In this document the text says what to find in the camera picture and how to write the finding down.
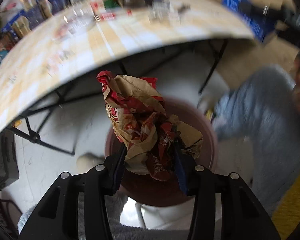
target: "black metal table frame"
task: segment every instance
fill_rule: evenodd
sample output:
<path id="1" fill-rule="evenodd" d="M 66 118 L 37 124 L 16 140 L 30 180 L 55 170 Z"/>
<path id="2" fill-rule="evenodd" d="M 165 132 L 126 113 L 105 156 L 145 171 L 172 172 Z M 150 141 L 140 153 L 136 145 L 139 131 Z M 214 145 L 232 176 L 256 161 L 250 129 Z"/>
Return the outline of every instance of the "black metal table frame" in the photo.
<path id="1" fill-rule="evenodd" d="M 200 87 L 199 94 L 202 93 L 203 89 L 208 84 L 208 82 L 209 82 L 209 80 L 210 80 L 210 78 L 211 78 L 214 70 L 216 69 L 219 61 L 221 60 L 221 58 L 223 56 L 223 53 L 225 52 L 226 46 L 228 44 L 228 39 L 223 39 L 223 43 L 222 43 L 221 49 L 219 51 L 212 45 L 212 43 L 211 43 L 210 40 L 208 41 L 208 44 L 209 44 L 209 46 L 210 46 L 210 48 L 212 50 L 212 53 L 213 53 L 214 63 L 212 65 L 211 69 L 210 69 L 210 72 L 209 72 L 209 74 L 208 74 L 205 82 Z M 192 42 L 192 47 L 191 47 L 192 51 L 195 51 L 195 46 L 196 46 L 196 42 Z M 187 49 L 188 48 L 186 48 L 186 49 L 179 48 L 179 50 L 177 52 L 173 53 L 171 56 L 167 57 L 163 61 L 155 64 L 154 66 L 151 67 L 151 69 L 149 69 L 146 72 L 142 73 L 141 76 L 146 76 L 151 71 L 159 68 L 160 66 L 162 66 L 165 63 L 169 62 L 170 60 L 173 60 L 174 58 L 176 58 L 177 56 L 179 56 L 181 53 L 183 53 Z M 126 70 L 126 68 L 125 68 L 125 66 L 124 66 L 124 64 L 122 62 L 122 59 L 118 60 L 117 63 L 119 64 L 119 67 L 120 67 L 120 70 L 122 71 L 122 74 L 128 75 L 128 72 L 127 72 L 127 70 Z M 102 92 L 94 92 L 94 93 L 88 93 L 88 94 L 85 94 L 85 95 L 82 95 L 82 96 L 79 96 L 79 97 L 66 99 L 66 96 L 75 87 L 76 81 L 79 78 L 82 78 L 83 76 L 86 76 L 86 75 L 90 74 L 92 71 L 90 71 L 90 72 L 88 72 L 88 73 L 86 73 L 86 74 L 84 74 L 84 75 L 82 75 L 80 77 L 77 77 L 75 80 L 72 80 L 69 83 L 67 83 L 65 85 L 62 85 L 58 89 L 56 89 L 56 90 L 52 91 L 51 93 L 47 94 L 46 96 L 44 96 L 43 98 L 41 98 L 40 100 L 38 100 L 36 103 L 32 104 L 27 110 L 25 110 L 22 114 L 20 114 L 18 117 L 16 117 L 12 121 L 12 123 L 13 123 L 13 122 L 15 122 L 17 120 L 25 119 L 29 134 L 27 134 L 27 133 L 19 130 L 18 128 L 14 127 L 14 126 L 12 126 L 12 124 L 9 125 L 8 127 L 6 127 L 5 129 L 8 130 L 8 131 L 10 131 L 10 132 L 12 132 L 12 133 L 14 133 L 14 134 L 16 134 L 16 135 L 18 135 L 18 136 L 20 136 L 20 137 L 22 137 L 23 139 L 26 139 L 26 140 L 32 142 L 32 143 L 36 143 L 36 144 L 42 145 L 44 147 L 47 147 L 49 149 L 56 150 L 56 151 L 59 151 L 59 152 L 62 152 L 62 153 L 74 155 L 74 150 L 73 151 L 64 150 L 64 149 L 61 149 L 59 147 L 53 146 L 51 144 L 48 144 L 46 142 L 43 142 L 41 140 L 41 138 L 40 138 L 39 133 L 42 130 L 43 126 L 48 121 L 49 117 L 52 115 L 53 111 L 57 107 L 63 107 L 63 105 L 65 105 L 65 104 L 74 103 L 74 102 L 77 102 L 77 101 L 80 101 L 80 100 L 84 100 L 84 99 L 95 97 L 95 96 L 98 96 L 98 95 L 102 94 Z M 63 93 L 58 92 L 58 90 L 61 87 L 65 87 L 65 91 Z M 39 108 L 39 109 L 31 110 L 31 108 L 35 107 L 39 102 L 41 102 L 43 99 L 47 98 L 49 95 L 51 95 L 53 93 L 55 93 L 58 96 L 58 101 L 56 103 L 50 104 L 48 106 L 45 106 L 45 107 L 42 107 L 42 108 Z M 30 126 L 30 122 L 29 122 L 28 117 L 31 116 L 31 115 L 34 115 L 34 114 L 46 111 L 46 110 L 48 110 L 48 114 L 43 119 L 43 121 L 40 124 L 39 128 L 37 129 L 37 131 L 32 130 L 31 126 Z"/>

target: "person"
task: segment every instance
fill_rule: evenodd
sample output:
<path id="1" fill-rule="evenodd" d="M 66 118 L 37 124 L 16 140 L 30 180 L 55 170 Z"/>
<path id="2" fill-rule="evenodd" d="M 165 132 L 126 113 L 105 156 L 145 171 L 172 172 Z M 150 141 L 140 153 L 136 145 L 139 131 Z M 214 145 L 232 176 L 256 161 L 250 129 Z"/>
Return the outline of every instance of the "person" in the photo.
<path id="1" fill-rule="evenodd" d="M 253 144 L 252 191 L 259 199 L 282 239 L 300 221 L 300 73 L 295 81 L 280 66 L 262 68 L 237 90 L 225 94 L 214 107 L 211 124 L 219 140 L 249 136 Z M 97 162 L 95 157 L 78 159 L 86 172 Z M 120 224 L 127 197 L 120 192 L 106 196 L 109 224 L 114 239 L 186 239 L 188 231 L 149 230 Z M 82 230 L 83 201 L 79 199 L 79 236 Z M 28 218 L 24 215 L 19 230 Z"/>

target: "black toolbox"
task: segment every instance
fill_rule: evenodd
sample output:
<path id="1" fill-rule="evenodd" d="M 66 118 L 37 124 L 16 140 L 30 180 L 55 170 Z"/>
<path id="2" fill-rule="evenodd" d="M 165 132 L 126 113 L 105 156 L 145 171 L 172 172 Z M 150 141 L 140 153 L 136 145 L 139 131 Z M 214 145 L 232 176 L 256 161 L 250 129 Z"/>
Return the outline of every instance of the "black toolbox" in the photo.
<path id="1" fill-rule="evenodd" d="M 14 135 L 10 132 L 0 134 L 0 189 L 19 179 Z"/>

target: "blue box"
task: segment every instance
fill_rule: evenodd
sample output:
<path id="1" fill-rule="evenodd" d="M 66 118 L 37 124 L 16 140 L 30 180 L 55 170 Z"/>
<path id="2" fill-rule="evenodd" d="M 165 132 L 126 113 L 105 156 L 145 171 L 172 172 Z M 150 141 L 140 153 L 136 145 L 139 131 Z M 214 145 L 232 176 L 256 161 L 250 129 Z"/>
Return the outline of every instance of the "blue box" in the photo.
<path id="1" fill-rule="evenodd" d="M 267 19 L 260 15 L 246 15 L 238 11 L 239 3 L 241 1 L 250 3 L 250 0 L 222 0 L 222 4 L 225 5 L 230 10 L 239 14 L 244 22 L 250 27 L 250 29 L 255 33 L 259 41 L 263 42 L 265 37 L 275 30 L 274 26 L 276 21 Z"/>

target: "beige round object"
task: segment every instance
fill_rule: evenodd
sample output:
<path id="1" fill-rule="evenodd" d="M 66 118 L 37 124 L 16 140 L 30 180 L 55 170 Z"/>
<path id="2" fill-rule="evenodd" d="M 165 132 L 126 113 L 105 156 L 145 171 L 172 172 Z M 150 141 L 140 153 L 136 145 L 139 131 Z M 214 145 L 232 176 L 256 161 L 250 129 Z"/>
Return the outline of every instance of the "beige round object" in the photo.
<path id="1" fill-rule="evenodd" d="M 91 170 L 94 166 L 103 164 L 104 158 L 97 157 L 92 153 L 86 153 L 81 155 L 77 159 L 77 171 L 78 173 L 86 173 Z"/>

